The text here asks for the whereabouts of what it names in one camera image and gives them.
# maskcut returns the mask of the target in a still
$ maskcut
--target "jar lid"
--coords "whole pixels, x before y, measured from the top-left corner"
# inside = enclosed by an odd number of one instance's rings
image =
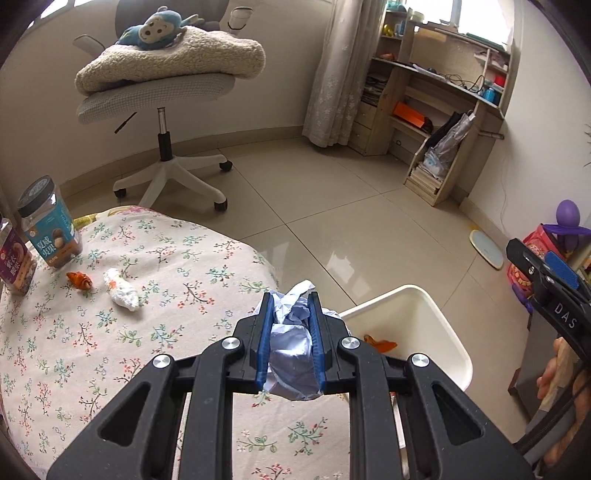
[[[31,183],[18,199],[17,210],[25,218],[35,213],[54,193],[56,185],[49,175]]]

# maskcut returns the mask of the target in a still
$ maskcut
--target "chair seat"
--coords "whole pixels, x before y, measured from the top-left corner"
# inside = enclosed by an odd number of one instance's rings
[[[207,102],[229,93],[234,82],[234,76],[225,73],[201,73],[134,83],[89,96],[78,107],[78,121],[90,124],[182,98]]]

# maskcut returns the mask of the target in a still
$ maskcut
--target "chair base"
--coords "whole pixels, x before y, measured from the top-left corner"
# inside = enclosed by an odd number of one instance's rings
[[[197,178],[189,170],[208,167],[219,164],[222,171],[230,171],[232,162],[223,155],[211,155],[208,157],[177,157],[173,155],[171,160],[162,161],[150,165],[139,172],[117,180],[113,184],[113,192],[119,197],[124,197],[122,190],[142,183],[150,182],[148,190],[139,201],[139,206],[150,208],[169,179],[174,179],[188,189],[211,198],[217,211],[225,211],[228,208],[228,200],[220,190],[208,185],[203,180]]]

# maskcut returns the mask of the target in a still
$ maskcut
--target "silver bolt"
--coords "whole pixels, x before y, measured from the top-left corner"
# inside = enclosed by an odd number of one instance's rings
[[[411,361],[417,367],[426,367],[429,364],[429,357],[424,353],[415,353]]]
[[[340,344],[347,350],[355,350],[361,343],[358,338],[345,337],[340,341]]]
[[[240,346],[240,340],[236,337],[228,337],[222,340],[222,347],[226,350],[234,350]]]
[[[152,365],[156,368],[166,368],[170,365],[170,357],[168,355],[159,355],[154,357],[152,360]]]

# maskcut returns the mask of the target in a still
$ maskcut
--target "folded blanket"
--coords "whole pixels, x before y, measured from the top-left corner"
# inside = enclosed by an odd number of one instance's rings
[[[113,45],[76,75],[76,89],[90,96],[132,82],[147,82],[198,73],[227,73],[253,79],[265,67],[261,44],[226,32],[185,27],[161,50]]]

